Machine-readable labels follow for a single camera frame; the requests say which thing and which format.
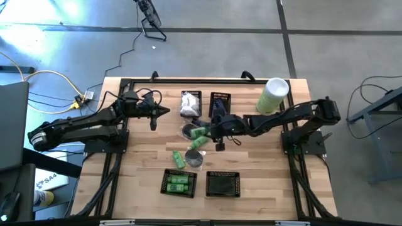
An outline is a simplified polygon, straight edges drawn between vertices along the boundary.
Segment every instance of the white paper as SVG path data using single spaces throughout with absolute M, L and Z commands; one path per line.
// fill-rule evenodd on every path
M 57 158 L 58 160 L 67 161 L 67 153 L 52 152 L 46 154 L 49 157 Z M 35 171 L 35 189 L 47 191 L 68 184 L 68 177 L 58 173 L 50 172 L 43 169 Z

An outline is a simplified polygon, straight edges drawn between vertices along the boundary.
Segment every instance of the concrete floor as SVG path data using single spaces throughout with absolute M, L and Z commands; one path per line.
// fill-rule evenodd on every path
M 402 2 L 398 0 L 282 0 L 288 29 L 400 31 Z M 154 0 L 163 28 L 281 28 L 275 0 Z M 88 26 L 136 27 L 132 0 L 10 0 L 0 14 L 2 22 L 79 24 Z M 104 71 L 118 64 L 119 55 L 131 49 L 137 33 L 41 31 L 35 26 L 0 30 L 0 50 L 20 65 L 37 70 L 62 72 L 84 91 L 102 82 Z M 282 34 L 267 33 L 167 33 L 166 43 L 141 36 L 136 51 L 122 57 L 121 68 L 107 76 L 150 76 L 157 70 L 162 77 L 239 77 L 249 70 L 255 77 L 290 78 Z M 312 99 L 328 95 L 336 100 L 346 118 L 351 92 L 369 76 L 401 75 L 402 36 L 400 35 L 290 35 L 297 78 L 306 78 Z M 2 65 L 9 65 L 0 58 Z M 2 74 L 0 84 L 18 82 L 17 74 Z M 402 79 L 372 80 L 386 89 L 400 86 Z M 62 79 L 39 75 L 31 90 L 71 99 L 75 92 Z M 100 87 L 94 89 L 97 94 Z M 368 87 L 365 95 L 376 100 L 384 94 Z M 32 96 L 36 100 L 48 99 Z M 351 113 L 367 104 L 356 95 Z M 51 107 L 41 109 L 57 110 Z M 42 121 L 77 116 L 69 112 L 51 116 L 28 111 L 26 131 Z M 378 125 L 389 119 L 381 119 Z M 395 132 L 400 123 L 384 129 Z M 339 216 L 349 220 L 400 224 L 402 222 L 402 181 L 376 185 L 366 181 L 375 173 L 376 155 L 370 138 L 355 140 L 345 121 L 323 127 L 334 135 L 326 141 L 332 188 Z M 367 134 L 357 124 L 358 136 Z M 55 211 L 37 217 L 54 217 Z

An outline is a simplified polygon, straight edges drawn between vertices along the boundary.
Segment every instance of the laptop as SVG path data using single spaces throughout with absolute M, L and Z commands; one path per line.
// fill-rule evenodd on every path
M 0 171 L 22 164 L 29 86 L 0 85 Z

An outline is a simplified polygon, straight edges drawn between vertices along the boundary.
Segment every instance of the yellow cable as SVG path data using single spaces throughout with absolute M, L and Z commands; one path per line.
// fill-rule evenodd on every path
M 55 72 L 55 71 L 51 71 L 51 70 L 37 71 L 37 72 L 34 72 L 34 73 L 32 73 L 31 75 L 25 77 L 24 79 L 25 79 L 25 80 L 28 80 L 28 79 L 31 78 L 32 76 L 37 75 L 37 74 L 39 74 L 39 73 L 54 73 L 55 75 L 59 75 L 59 76 L 63 77 L 63 78 L 73 87 L 73 89 L 74 89 L 79 95 L 84 96 L 84 95 L 81 94 L 81 92 L 76 88 L 76 86 L 70 81 L 70 79 L 68 79 L 65 75 L 63 75 L 63 74 L 61 74 L 61 73 L 58 73 L 58 72 Z
M 59 76 L 63 77 L 63 78 L 73 87 L 73 89 L 74 89 L 79 95 L 81 95 L 82 97 L 84 96 L 83 94 L 80 93 L 80 91 L 76 88 L 76 86 L 75 86 L 65 75 L 63 75 L 63 74 L 61 74 L 61 73 L 58 73 L 58 72 L 54 72 L 54 71 L 51 71 L 51 70 L 42 70 L 42 71 L 38 71 L 38 72 L 32 73 L 31 75 L 29 75 L 29 76 L 27 76 L 27 77 L 24 78 L 23 72 L 21 71 L 21 69 L 20 69 L 20 67 L 18 66 L 18 64 L 17 64 L 14 60 L 12 60 L 10 57 L 8 57 L 7 55 L 5 55 L 4 53 L 0 52 L 0 54 L 3 55 L 3 56 L 5 56 L 8 60 L 10 60 L 11 63 L 13 63 L 13 65 L 18 69 L 19 74 L 21 75 L 21 80 L 22 80 L 23 82 L 24 82 L 25 80 L 28 80 L 30 77 L 32 77 L 32 76 L 34 76 L 34 75 L 37 75 L 37 74 L 39 74 L 39 73 L 54 73 L 54 74 L 56 74 L 56 75 L 59 75 Z M 30 106 L 33 110 L 35 110 L 35 111 L 37 111 L 37 112 L 41 112 L 41 113 L 45 113 L 45 114 L 62 114 L 62 113 L 68 112 L 68 111 L 70 111 L 70 110 L 72 110 L 72 109 L 76 109 L 74 103 L 76 103 L 76 102 L 72 102 L 72 105 L 71 105 L 68 109 L 62 110 L 62 111 L 60 111 L 60 112 L 47 112 L 47 111 L 45 111 L 45 110 L 39 110 L 39 109 L 33 107 L 30 103 L 28 103 L 28 106 Z

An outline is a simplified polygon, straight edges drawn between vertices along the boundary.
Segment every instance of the white cable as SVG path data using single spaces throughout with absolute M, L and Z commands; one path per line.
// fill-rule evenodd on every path
M 68 146 L 85 146 L 85 144 L 62 144 L 55 148 L 62 148 L 62 147 L 68 147 Z
M 18 69 L 18 72 L 19 72 L 19 74 L 21 75 L 21 81 L 22 81 L 22 82 L 24 82 L 25 80 L 28 80 L 30 77 L 32 77 L 32 76 L 34 76 L 34 75 L 37 75 L 37 74 L 39 74 L 39 73 L 54 73 L 55 75 L 59 75 L 59 76 L 61 76 L 62 78 L 64 78 L 64 79 L 73 87 L 73 89 L 74 89 L 79 95 L 81 95 L 82 97 L 84 96 L 83 94 L 81 94 L 81 92 L 76 88 L 76 86 L 75 86 L 65 75 L 63 75 L 63 74 L 61 74 L 61 73 L 58 73 L 58 72 L 55 72 L 55 71 L 51 71 L 51 70 L 37 71 L 37 72 L 32 73 L 31 75 L 28 75 L 27 77 L 24 78 L 23 72 L 21 71 L 21 69 L 20 69 L 20 67 L 18 66 L 18 64 L 17 64 L 14 60 L 12 60 L 10 57 L 8 57 L 7 55 L 5 55 L 4 53 L 0 52 L 0 54 L 3 55 L 3 56 L 5 56 L 8 60 L 10 60 L 11 63 L 13 63 L 13 65 Z M 41 112 L 41 113 L 45 113 L 45 114 L 62 114 L 62 113 L 68 112 L 68 111 L 70 111 L 70 110 L 73 109 L 73 106 L 71 105 L 68 109 L 62 110 L 62 111 L 60 111 L 60 112 L 48 112 L 48 111 L 45 111 L 45 110 L 39 110 L 39 109 L 33 107 L 30 103 L 28 103 L 28 106 L 30 106 L 33 110 L 35 110 L 35 111 L 37 111 L 37 112 Z

